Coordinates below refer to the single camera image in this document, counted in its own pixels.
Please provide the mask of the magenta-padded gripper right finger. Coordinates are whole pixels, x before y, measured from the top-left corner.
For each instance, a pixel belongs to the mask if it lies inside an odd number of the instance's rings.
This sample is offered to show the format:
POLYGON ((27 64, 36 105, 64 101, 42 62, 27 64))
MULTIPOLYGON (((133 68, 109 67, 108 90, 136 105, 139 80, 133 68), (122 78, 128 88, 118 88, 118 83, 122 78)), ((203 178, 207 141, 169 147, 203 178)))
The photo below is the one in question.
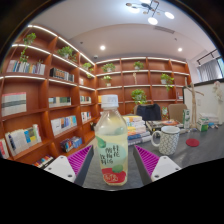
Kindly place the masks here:
POLYGON ((144 185, 180 170, 180 167, 168 156, 159 157, 138 145, 134 147, 133 156, 144 185))

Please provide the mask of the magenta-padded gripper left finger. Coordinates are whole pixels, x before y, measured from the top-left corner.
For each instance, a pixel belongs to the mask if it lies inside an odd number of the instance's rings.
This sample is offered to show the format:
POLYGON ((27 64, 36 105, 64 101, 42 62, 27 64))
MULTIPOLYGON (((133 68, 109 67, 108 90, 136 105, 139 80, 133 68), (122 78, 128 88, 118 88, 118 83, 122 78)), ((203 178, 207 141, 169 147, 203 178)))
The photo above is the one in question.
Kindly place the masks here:
POLYGON ((57 157, 45 168, 45 171, 75 183, 78 186, 82 186, 93 155, 93 146, 89 145, 68 157, 57 157))

